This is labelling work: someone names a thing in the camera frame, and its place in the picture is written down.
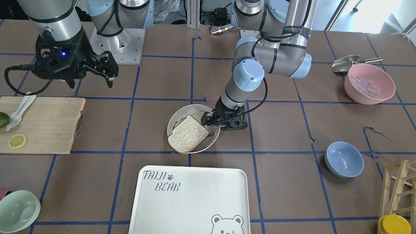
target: cutting board handle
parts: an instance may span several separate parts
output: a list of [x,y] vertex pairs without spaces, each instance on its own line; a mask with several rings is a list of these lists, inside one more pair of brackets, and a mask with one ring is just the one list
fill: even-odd
[[83,123],[84,123],[84,120],[85,120],[85,117],[84,117],[84,115],[83,115],[83,111],[80,111],[80,113],[81,113],[81,118],[82,118],[82,120],[81,120],[81,125],[79,126],[79,129],[78,129],[78,131],[76,131],[75,133],[74,133],[74,138],[76,138],[77,137],[77,134],[81,131],[81,129],[82,129],[82,125],[83,125]]

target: yellow container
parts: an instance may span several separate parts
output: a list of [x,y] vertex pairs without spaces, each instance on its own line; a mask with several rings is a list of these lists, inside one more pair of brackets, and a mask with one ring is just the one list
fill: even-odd
[[396,214],[384,215],[379,219],[379,230],[382,234],[410,234],[409,222]]

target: blue joint cover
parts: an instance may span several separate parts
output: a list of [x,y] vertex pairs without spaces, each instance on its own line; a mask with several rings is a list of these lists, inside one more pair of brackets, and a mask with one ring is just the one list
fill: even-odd
[[149,1],[149,8],[147,9],[147,16],[144,21],[143,29],[149,29],[153,27],[155,2],[154,0]]
[[312,56],[308,53],[305,53],[305,58],[303,59],[300,66],[296,69],[296,71],[289,76],[290,78],[304,78],[311,69],[312,64]]
[[264,78],[262,65],[254,59],[244,59],[234,70],[234,83],[242,91],[257,89]]
[[235,50],[237,50],[237,48],[238,48],[240,45],[242,45],[242,44],[244,44],[244,43],[246,43],[246,42],[256,42],[256,41],[257,41],[257,38],[255,38],[255,37],[253,37],[253,36],[242,37],[242,38],[240,38],[240,39],[237,41],[237,44],[235,45],[234,52],[235,52]]
[[235,20],[235,0],[233,0],[233,3],[231,4],[231,25],[236,28],[240,28]]
[[104,13],[114,4],[114,0],[88,0],[87,9],[90,16],[97,16]]
[[269,10],[280,22],[285,23],[289,3],[286,0],[270,0]]

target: pink bowl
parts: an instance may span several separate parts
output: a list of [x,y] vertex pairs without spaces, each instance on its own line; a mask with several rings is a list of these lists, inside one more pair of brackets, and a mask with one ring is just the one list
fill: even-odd
[[[371,85],[380,89],[377,97],[369,97],[359,91],[351,83],[351,77],[364,78],[369,82],[371,81]],[[356,102],[366,105],[381,103],[391,98],[396,92],[396,86],[392,78],[380,68],[367,63],[359,63],[349,69],[345,77],[344,87],[348,96]]]

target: metal base plate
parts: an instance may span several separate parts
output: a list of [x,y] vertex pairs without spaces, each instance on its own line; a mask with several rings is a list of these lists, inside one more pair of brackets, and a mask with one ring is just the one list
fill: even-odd
[[247,36],[257,37],[259,34],[260,31],[240,30],[240,38]]
[[144,35],[146,30],[136,28],[125,28],[124,30],[127,30],[127,32],[133,38],[132,43],[129,43],[129,45],[125,48],[124,53],[117,53],[117,51],[113,52],[105,46],[101,47],[96,28],[94,28],[91,40],[89,41],[91,43],[92,49],[98,55],[106,50],[109,50],[119,65],[140,65]]

